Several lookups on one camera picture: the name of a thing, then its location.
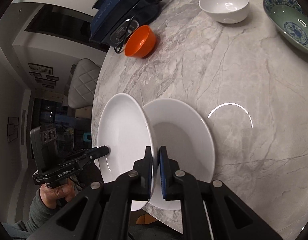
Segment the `picture frame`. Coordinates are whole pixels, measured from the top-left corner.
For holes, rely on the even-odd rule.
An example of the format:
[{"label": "picture frame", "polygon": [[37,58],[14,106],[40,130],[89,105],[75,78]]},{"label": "picture frame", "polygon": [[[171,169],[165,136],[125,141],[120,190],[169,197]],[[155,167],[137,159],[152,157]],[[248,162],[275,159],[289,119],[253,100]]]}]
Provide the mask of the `picture frame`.
[{"label": "picture frame", "polygon": [[48,74],[48,75],[53,75],[53,68],[52,67],[48,67],[48,66],[44,66],[44,65],[40,65],[40,64],[35,64],[35,63],[28,63],[29,64],[29,68],[31,71],[33,72],[39,72],[42,74]]},{"label": "picture frame", "polygon": [[19,137],[19,118],[18,117],[9,117],[6,135],[8,137],[8,143],[14,141]]},{"label": "picture frame", "polygon": [[50,88],[50,89],[54,89],[54,86],[50,86],[50,85],[46,85],[46,84],[42,84],[42,87],[44,87],[44,88]]},{"label": "picture frame", "polygon": [[44,85],[49,85],[49,86],[56,86],[56,82],[54,80],[48,80],[44,78],[37,78],[35,77],[35,81],[38,84],[44,84]]},{"label": "picture frame", "polygon": [[31,75],[32,77],[38,77],[38,78],[41,78],[41,77],[42,77],[41,73],[37,73],[37,72],[31,72],[31,71],[30,71],[30,75]]},{"label": "picture frame", "polygon": [[58,81],[58,80],[59,80],[59,77],[55,77],[55,76],[46,75],[46,79],[49,79],[49,80],[54,80],[54,81]]}]

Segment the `marble countertop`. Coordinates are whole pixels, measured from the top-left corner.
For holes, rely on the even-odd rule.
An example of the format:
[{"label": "marble countertop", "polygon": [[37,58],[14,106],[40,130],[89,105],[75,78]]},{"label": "marble countertop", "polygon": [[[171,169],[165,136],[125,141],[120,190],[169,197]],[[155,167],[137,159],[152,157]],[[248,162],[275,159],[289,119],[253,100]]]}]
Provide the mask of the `marble countertop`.
[{"label": "marble countertop", "polygon": [[[116,93],[139,104],[176,98],[205,119],[216,147],[214,179],[222,180],[284,239],[308,221],[308,55],[292,47],[250,0],[247,19],[213,21],[199,0],[168,0],[150,26],[159,37],[146,59],[110,49],[97,83],[92,140],[102,110]],[[209,113],[223,103],[235,105]],[[180,211],[148,213],[182,231]]]}]

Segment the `white bowl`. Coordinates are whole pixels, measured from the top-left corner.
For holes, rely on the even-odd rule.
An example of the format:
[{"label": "white bowl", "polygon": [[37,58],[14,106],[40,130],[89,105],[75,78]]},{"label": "white bowl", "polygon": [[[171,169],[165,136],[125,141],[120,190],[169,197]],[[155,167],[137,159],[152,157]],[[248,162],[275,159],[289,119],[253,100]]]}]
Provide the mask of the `white bowl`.
[{"label": "white bowl", "polygon": [[249,13],[249,0],[199,0],[200,8],[221,23],[237,23]]}]

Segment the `bowl rim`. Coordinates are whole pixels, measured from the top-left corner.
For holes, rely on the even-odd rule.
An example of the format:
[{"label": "bowl rim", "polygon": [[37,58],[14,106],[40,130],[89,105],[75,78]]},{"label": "bowl rim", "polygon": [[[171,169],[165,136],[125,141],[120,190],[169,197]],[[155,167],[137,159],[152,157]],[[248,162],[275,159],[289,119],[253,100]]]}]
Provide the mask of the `bowl rim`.
[{"label": "bowl rim", "polygon": [[151,31],[150,26],[148,26],[148,25],[142,25],[142,26],[138,27],[138,28],[132,33],[131,37],[128,39],[128,41],[127,41],[127,43],[126,43],[126,46],[125,46],[125,49],[124,49],[124,54],[125,54],[125,56],[127,56],[127,57],[132,57],[133,55],[135,55],[135,54],[140,50],[140,48],[141,48],[141,47],[143,46],[143,44],[145,43],[145,42],[144,42],[144,43],[143,43],[136,51],[134,51],[132,54],[126,55],[126,47],[127,47],[128,42],[130,41],[130,39],[131,39],[133,36],[135,36],[135,33],[137,33],[137,31],[138,31],[139,29],[141,29],[141,28],[146,28],[146,29],[148,30],[147,35],[146,35],[146,38],[144,39],[144,41],[147,40],[148,36],[150,35],[150,31]]},{"label": "bowl rim", "polygon": [[240,8],[240,9],[238,9],[238,10],[236,10],[236,11],[230,11],[230,12],[222,12],[222,13],[219,13],[219,12],[211,12],[211,11],[208,11],[208,10],[202,8],[202,6],[201,6],[201,0],[199,0],[199,2],[198,2],[199,7],[200,7],[203,11],[205,11],[205,12],[207,12],[207,13],[213,13],[213,14],[230,14],[230,13],[235,13],[235,12],[238,12],[238,11],[243,10],[244,8],[246,8],[246,6],[248,6],[248,4],[249,4],[249,0],[247,0],[247,3],[246,3],[242,8]]},{"label": "bowl rim", "polygon": [[[275,24],[276,28],[278,28],[278,29],[281,31],[281,33],[284,33],[285,35],[288,35],[289,37],[291,37],[291,38],[293,39],[293,37],[292,37],[291,35],[289,35],[288,33],[286,33],[286,31],[285,31],[283,28],[281,28],[281,27],[270,17],[270,15],[269,15],[270,12],[269,12],[269,11],[267,10],[267,8],[265,7],[265,1],[266,1],[266,0],[263,0],[263,9],[264,9],[266,15],[268,16],[268,18]],[[299,46],[303,47],[305,50],[308,51],[308,47],[306,47],[305,45],[299,43],[298,41],[296,41],[296,40],[294,40],[294,39],[293,39],[293,41],[296,42]]]}]

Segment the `orange bowl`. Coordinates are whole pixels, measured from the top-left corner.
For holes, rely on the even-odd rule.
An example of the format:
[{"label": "orange bowl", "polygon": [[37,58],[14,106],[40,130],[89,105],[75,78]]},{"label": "orange bowl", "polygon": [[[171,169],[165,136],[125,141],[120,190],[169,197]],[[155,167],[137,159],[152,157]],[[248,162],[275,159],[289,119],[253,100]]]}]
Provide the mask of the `orange bowl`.
[{"label": "orange bowl", "polygon": [[154,48],[156,36],[148,25],[136,29],[126,43],[124,54],[127,57],[142,58]]}]

